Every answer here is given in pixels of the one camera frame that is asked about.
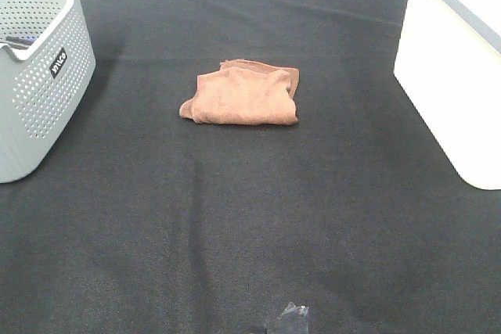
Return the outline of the brown towel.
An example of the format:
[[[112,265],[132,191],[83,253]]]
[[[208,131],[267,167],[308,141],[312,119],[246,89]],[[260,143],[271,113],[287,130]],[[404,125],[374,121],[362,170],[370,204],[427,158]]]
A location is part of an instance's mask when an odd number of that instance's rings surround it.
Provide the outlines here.
[[[179,109],[197,124],[293,125],[300,71],[294,67],[233,59],[196,78],[195,95]]]

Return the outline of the black table cloth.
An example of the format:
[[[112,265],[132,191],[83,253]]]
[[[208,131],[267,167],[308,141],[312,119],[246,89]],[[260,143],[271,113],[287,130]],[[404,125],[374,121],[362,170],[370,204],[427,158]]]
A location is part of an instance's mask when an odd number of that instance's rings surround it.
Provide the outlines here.
[[[407,0],[81,0],[84,98],[1,187],[4,333],[497,333],[500,194],[393,74]],[[179,116],[233,59],[300,71],[293,125]]]

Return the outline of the clear tape piece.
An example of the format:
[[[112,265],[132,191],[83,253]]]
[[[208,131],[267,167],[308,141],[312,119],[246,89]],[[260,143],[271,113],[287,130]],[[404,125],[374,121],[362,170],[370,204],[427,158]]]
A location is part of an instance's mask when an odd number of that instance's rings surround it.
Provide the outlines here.
[[[267,334],[308,334],[309,307],[289,302],[274,321],[265,326]]]

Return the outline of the white storage box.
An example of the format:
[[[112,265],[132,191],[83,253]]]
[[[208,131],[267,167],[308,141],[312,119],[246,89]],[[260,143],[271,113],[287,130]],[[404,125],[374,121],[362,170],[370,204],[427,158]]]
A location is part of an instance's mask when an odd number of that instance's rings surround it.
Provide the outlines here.
[[[500,0],[408,0],[394,74],[458,175],[500,187]]]

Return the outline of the grey perforated laundry basket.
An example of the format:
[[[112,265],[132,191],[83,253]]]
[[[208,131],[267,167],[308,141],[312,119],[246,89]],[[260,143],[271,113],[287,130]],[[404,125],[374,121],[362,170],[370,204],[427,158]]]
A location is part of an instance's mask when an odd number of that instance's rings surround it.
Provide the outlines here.
[[[33,39],[20,50],[2,41]],[[45,158],[96,68],[80,0],[1,0],[1,181]]]

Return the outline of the dark item inside basket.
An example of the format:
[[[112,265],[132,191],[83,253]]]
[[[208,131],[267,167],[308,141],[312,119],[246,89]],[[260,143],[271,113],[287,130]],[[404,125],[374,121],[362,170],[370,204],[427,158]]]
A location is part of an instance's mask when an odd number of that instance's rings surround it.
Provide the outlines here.
[[[11,48],[26,50],[33,45],[34,40],[30,38],[25,39],[8,36],[2,42],[10,46]]]

